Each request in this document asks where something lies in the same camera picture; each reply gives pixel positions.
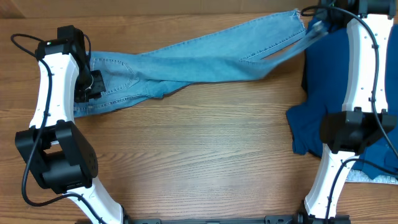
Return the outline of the light blue jeans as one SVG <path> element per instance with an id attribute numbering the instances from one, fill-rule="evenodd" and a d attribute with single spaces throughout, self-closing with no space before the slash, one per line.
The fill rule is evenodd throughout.
<path id="1" fill-rule="evenodd" d="M 120 110 L 194 83 L 260 80 L 326 34 L 324 23 L 307 29 L 292 10 L 142 54 L 94 51 L 90 65 L 101 72 L 106 90 L 75 103 L 73 114 Z"/>

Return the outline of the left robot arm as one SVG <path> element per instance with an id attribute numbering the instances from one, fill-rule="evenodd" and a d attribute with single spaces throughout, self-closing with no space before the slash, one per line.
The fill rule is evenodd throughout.
<path id="1" fill-rule="evenodd" d="M 92 223 L 131 223 L 98 178 L 92 145 L 75 125 L 73 106 L 101 97 L 105 85 L 90 68 L 89 38 L 74 26 L 57 29 L 57 38 L 38 40 L 31 55 L 40 68 L 40 86 L 29 128 L 15 145 L 25 161 L 22 198 L 43 207 L 69 198 Z"/>

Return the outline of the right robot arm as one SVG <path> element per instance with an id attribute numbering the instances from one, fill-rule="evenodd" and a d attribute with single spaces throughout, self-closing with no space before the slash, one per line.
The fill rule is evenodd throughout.
<path id="1" fill-rule="evenodd" d="M 350 223 L 336 205 L 354 162 L 367 147 L 397 126 L 385 94 L 387 45 L 396 15 L 395 1 L 332 1 L 302 9 L 303 16 L 341 14 L 349 40 L 348 85 L 342 110 L 320 126 L 323 154 L 312 188 L 286 223 Z"/>

